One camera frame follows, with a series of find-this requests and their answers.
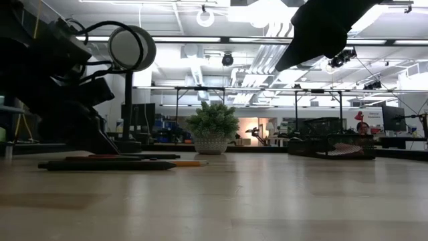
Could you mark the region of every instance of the marker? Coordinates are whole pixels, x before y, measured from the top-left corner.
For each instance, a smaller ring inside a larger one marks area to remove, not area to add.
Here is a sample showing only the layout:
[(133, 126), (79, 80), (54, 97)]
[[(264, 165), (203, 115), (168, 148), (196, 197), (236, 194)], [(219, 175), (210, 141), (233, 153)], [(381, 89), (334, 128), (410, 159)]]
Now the marker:
[(65, 161), (140, 161), (140, 157), (122, 155), (90, 155), (88, 157), (66, 157)]
[(208, 161), (170, 161), (177, 165), (177, 167), (202, 167), (208, 165)]
[(156, 158), (158, 160), (160, 159), (174, 160), (174, 159), (181, 158), (181, 156), (175, 155), (175, 154), (121, 153), (121, 155), (124, 155), (127, 157), (141, 157), (141, 159)]
[(168, 161), (50, 161), (38, 167), (48, 171), (159, 171), (176, 166)]

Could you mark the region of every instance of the table surface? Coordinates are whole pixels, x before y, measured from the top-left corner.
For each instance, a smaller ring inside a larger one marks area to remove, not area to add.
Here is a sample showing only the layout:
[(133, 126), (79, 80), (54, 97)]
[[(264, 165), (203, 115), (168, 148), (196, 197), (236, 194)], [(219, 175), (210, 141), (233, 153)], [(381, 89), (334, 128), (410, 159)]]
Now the table surface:
[(428, 164), (180, 153), (206, 167), (48, 172), (0, 161), (2, 241), (426, 241)]

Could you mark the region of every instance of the cable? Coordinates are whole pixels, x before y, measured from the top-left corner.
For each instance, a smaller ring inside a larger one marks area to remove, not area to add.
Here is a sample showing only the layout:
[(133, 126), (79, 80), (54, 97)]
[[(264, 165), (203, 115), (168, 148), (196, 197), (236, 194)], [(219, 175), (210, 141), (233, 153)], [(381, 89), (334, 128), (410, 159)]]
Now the cable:
[(41, 13), (41, 0), (39, 0), (39, 6), (37, 7), (37, 17), (35, 18), (35, 27), (34, 27), (34, 35), (33, 35), (34, 39), (37, 37), (37, 31), (39, 29), (40, 13)]
[(104, 71), (104, 70), (99, 70), (99, 71), (93, 73), (92, 75), (86, 76), (85, 78), (81, 79), (80, 80), (81, 82), (87, 81), (87, 80), (89, 80), (91, 78), (94, 78), (94, 77), (97, 77), (97, 76), (103, 76), (103, 75), (106, 75), (106, 74), (125, 74), (125, 73), (127, 73), (127, 72), (129, 72), (131, 70), (137, 69), (140, 66), (141, 62), (142, 62), (143, 51), (144, 50), (142, 48), (141, 39), (135, 33), (134, 30), (132, 30), (129, 26), (127, 26), (127, 25), (125, 25), (123, 23), (120, 23), (120, 22), (117, 22), (117, 21), (102, 21), (100, 23), (96, 23), (94, 25), (91, 25), (90, 27), (87, 27), (85, 30), (78, 31), (78, 32), (76, 32), (74, 34), (81, 35), (81, 34), (84, 34), (84, 33), (88, 33), (88, 32), (90, 32), (90, 31), (92, 31), (92, 30), (94, 30), (96, 28), (99, 28), (99, 27), (102, 27), (102, 26), (105, 26), (105, 25), (117, 25), (119, 27), (122, 27), (126, 31), (129, 31), (132, 34), (132, 36), (135, 37), (135, 40), (137, 41), (137, 44), (138, 44), (138, 48), (140, 49), (140, 54), (138, 56), (138, 59), (137, 59), (136, 63), (131, 68), (129, 68), (127, 70), (109, 70), (107, 72)]
[[(385, 87), (387, 90), (388, 90), (388, 88), (381, 82), (381, 80), (379, 80), (362, 62), (361, 62), (361, 60), (358, 58), (358, 57), (356, 57), (356, 59), (360, 62), (360, 64), (362, 65), (362, 66), (364, 66), (364, 68), (372, 75), (372, 77), (373, 78), (375, 78), (377, 81), (379, 81), (381, 84), (382, 84), (382, 86), (383, 87)], [(409, 108), (411, 111), (413, 111), (415, 114), (417, 114), (417, 112), (415, 111), (415, 110), (413, 110), (408, 104), (406, 104), (404, 101), (402, 101), (396, 94), (394, 94), (393, 92), (391, 92), (391, 94), (393, 95), (393, 96), (395, 96), (398, 100), (400, 100), (400, 102), (401, 103), (403, 103), (405, 106), (407, 106), (407, 108)]]
[[(85, 27), (79, 21), (77, 21), (75, 19), (67, 18), (66, 21), (70, 22), (70, 23), (75, 23), (76, 25), (78, 25), (81, 28), (81, 30), (85, 30)], [(83, 44), (87, 45), (88, 42), (89, 42), (89, 34), (85, 33), (85, 41), (83, 41)]]

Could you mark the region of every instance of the camera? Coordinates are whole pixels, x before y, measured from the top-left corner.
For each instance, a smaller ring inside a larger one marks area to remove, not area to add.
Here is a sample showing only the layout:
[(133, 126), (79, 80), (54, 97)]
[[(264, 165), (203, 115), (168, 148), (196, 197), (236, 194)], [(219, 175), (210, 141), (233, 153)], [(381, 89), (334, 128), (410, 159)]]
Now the camera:
[(223, 66), (226, 66), (226, 67), (231, 66), (233, 64), (232, 54), (231, 53), (225, 53), (221, 63), (223, 64)]

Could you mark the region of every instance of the mesh basket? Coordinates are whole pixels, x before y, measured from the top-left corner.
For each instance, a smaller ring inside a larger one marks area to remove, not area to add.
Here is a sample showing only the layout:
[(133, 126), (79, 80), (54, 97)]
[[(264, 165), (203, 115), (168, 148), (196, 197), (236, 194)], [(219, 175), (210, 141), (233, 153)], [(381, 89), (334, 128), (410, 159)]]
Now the mesh basket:
[(333, 134), (290, 141), (288, 153), (327, 159), (374, 159), (372, 135)]
[(337, 117), (316, 118), (305, 120), (304, 123), (311, 130), (311, 135), (320, 136), (339, 133), (342, 126)]

